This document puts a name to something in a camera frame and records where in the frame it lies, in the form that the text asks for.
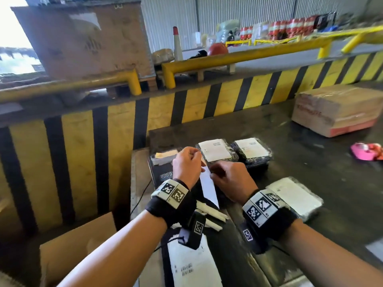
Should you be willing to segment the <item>person's left hand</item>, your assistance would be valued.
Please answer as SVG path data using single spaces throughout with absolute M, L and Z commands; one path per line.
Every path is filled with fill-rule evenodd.
M 204 170 L 201 169 L 187 169 L 186 168 L 186 147 L 177 153 L 173 164 L 173 177 L 172 179 L 182 183 L 188 190 L 191 190 L 199 180 L 200 173 Z

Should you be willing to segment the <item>person's right hand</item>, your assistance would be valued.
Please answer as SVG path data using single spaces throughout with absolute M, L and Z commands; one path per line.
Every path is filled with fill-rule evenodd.
M 227 176 L 229 178 L 227 184 L 216 186 L 227 198 L 241 206 L 244 206 L 259 189 L 243 163 L 230 162 L 230 170 Z

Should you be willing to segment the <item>white label strip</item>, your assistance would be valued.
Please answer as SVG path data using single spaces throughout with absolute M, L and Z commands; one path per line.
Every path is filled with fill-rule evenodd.
M 203 172 L 200 173 L 199 180 L 202 187 L 203 196 L 210 201 L 217 209 L 219 209 L 219 202 L 213 180 L 210 177 L 210 170 L 208 166 L 203 166 Z

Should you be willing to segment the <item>person's left forearm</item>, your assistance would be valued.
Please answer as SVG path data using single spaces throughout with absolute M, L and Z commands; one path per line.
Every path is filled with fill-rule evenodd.
M 144 210 L 82 260 L 57 287 L 133 287 L 167 230 Z

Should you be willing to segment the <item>person's right forearm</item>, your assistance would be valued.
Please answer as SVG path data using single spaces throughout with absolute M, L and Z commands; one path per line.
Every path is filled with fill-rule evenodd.
M 300 219 L 284 232 L 279 243 L 315 287 L 383 287 L 383 272 Z

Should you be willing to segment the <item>black parcel with white label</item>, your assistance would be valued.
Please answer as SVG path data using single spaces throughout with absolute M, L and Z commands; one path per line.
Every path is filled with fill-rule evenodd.
M 239 161 L 246 166 L 247 170 L 266 168 L 273 158 L 271 149 L 255 137 L 235 140 L 231 143 L 231 147 L 238 154 Z
M 196 144 L 207 166 L 217 161 L 238 162 L 239 156 L 225 139 L 213 139 Z

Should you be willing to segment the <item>black label printer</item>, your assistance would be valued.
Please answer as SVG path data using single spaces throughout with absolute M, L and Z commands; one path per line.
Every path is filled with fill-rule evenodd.
M 154 188 L 158 188 L 163 182 L 173 177 L 172 162 L 182 148 L 169 149 L 165 152 L 150 154 L 148 157 L 149 169 Z

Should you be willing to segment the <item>white backing paper strips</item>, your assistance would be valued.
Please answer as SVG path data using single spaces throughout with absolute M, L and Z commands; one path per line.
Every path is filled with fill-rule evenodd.
M 196 201 L 196 210 L 197 212 L 201 213 L 203 216 L 205 216 L 206 218 L 206 222 L 205 222 L 205 226 L 208 227 L 208 228 L 212 228 L 213 230 L 219 232 L 223 229 L 223 227 L 221 227 L 220 225 L 218 225 L 217 223 L 209 220 L 206 215 L 209 215 L 219 221 L 222 221 L 223 223 L 226 223 L 226 221 L 229 219 L 229 217 L 218 211 L 217 209 L 214 209 L 213 207 L 210 207 L 208 206 L 207 204 L 203 203 L 203 202 L 200 202 L 200 201 Z

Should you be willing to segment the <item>black left wrist band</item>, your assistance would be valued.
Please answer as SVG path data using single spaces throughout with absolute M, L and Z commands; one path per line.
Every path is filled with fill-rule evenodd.
M 167 227 L 179 224 L 178 243 L 197 250 L 200 246 L 206 217 L 196 209 L 197 200 L 179 179 L 168 179 L 152 194 L 145 207 L 151 215 L 162 218 Z

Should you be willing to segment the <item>black wrist band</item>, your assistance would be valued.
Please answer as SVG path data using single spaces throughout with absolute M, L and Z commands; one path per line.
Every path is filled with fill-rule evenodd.
M 151 215 L 162 218 L 167 227 L 179 224 L 178 243 L 197 250 L 200 246 L 206 217 L 196 209 L 197 200 L 179 179 L 168 179 L 152 194 L 145 207 Z
M 298 219 L 276 193 L 269 189 L 255 190 L 242 207 L 242 238 L 256 255 L 267 252 Z

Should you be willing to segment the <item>black right wrist band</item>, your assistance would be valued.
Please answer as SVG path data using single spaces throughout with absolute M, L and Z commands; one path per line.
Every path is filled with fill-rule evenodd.
M 256 255 L 267 252 L 298 219 L 276 193 L 269 189 L 255 190 L 242 207 L 242 238 Z

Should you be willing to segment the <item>clear-wrapped parcel with white label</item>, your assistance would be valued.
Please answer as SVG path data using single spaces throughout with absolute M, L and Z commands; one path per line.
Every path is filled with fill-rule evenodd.
M 294 177 L 279 179 L 266 189 L 285 202 L 304 223 L 318 213 L 324 201 Z

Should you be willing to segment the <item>black parcel with barcode label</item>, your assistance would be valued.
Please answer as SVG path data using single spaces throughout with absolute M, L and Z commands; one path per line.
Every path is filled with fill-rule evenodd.
M 193 250 L 178 243 L 180 225 L 175 226 L 161 240 L 165 287 L 223 287 L 206 235 Z

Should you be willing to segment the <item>brown wrapped sack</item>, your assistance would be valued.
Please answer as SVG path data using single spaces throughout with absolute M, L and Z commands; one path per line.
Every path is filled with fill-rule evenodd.
M 174 52 L 170 48 L 163 48 L 152 53 L 152 61 L 154 66 L 158 66 L 163 63 L 172 62 L 174 60 L 175 60 Z

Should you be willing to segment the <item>red helmet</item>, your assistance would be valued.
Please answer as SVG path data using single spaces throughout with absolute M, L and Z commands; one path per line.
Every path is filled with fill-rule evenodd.
M 228 54 L 228 48 L 224 43 L 213 43 L 210 45 L 207 51 L 207 56 L 216 56 L 222 54 Z

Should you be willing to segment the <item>white traffic cone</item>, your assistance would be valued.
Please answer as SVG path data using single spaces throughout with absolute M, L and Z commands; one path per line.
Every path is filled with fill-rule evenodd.
M 174 35 L 174 61 L 183 61 L 183 51 L 181 47 L 180 35 L 177 26 L 173 27 Z

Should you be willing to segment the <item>yellow black striped barrier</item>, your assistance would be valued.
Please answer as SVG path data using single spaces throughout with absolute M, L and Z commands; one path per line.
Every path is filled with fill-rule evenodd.
M 0 240 L 33 236 L 126 201 L 134 149 L 150 130 L 383 80 L 383 51 L 0 128 Z

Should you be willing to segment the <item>plastic-wrapped bundle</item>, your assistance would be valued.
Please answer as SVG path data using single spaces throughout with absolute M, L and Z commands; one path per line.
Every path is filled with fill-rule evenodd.
M 230 19 L 216 26 L 216 43 L 226 43 L 228 41 L 238 40 L 241 30 L 241 21 Z

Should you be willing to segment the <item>taped cardboard box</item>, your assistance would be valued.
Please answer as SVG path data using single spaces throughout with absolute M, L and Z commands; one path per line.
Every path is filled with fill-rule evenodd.
M 327 138 L 371 128 L 383 110 L 383 91 L 333 85 L 295 98 L 292 121 Z

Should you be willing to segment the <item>pink object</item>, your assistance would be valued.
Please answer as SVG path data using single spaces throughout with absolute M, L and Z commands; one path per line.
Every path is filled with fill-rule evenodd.
M 383 146 L 378 143 L 355 143 L 350 150 L 359 160 L 383 161 Z

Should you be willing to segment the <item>row of red barrels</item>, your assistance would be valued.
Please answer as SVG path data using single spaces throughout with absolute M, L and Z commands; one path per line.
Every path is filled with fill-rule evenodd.
M 242 27 L 239 39 L 252 40 L 252 42 L 258 39 L 280 41 L 293 37 L 309 36 L 318 27 L 318 17 L 319 15 L 312 15 L 306 18 L 256 23 L 249 27 Z

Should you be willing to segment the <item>large brown cardboard box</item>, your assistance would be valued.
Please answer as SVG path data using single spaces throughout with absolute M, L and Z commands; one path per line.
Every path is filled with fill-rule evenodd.
M 141 0 L 12 7 L 45 72 L 69 80 L 122 70 L 155 76 Z

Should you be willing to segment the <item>open cardboard box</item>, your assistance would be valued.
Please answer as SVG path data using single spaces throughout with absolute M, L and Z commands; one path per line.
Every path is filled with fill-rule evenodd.
M 54 287 L 87 255 L 117 232 L 113 213 L 106 213 L 39 247 L 39 287 Z

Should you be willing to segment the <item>yellow guard rail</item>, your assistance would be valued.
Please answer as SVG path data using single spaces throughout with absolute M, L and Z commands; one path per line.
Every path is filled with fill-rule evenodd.
M 366 44 L 383 44 L 383 25 L 371 28 L 358 29 L 357 33 L 341 49 L 343 55 L 350 54 L 357 46 Z
M 134 96 L 141 95 L 141 85 L 135 69 L 105 73 L 75 80 L 58 80 L 0 89 L 0 104 L 67 91 L 90 91 L 115 85 L 128 85 Z
M 295 43 L 286 43 L 271 47 L 256 48 L 246 51 L 232 52 L 207 56 L 201 58 L 193 58 L 183 61 L 174 61 L 162 64 L 163 83 L 167 89 L 176 87 L 175 74 L 185 72 L 197 72 L 213 67 L 222 67 L 229 64 L 247 62 L 256 59 L 274 57 L 279 55 L 303 52 L 313 49 L 320 49 L 318 59 L 325 58 L 331 50 L 333 38 L 323 37 L 301 41 Z

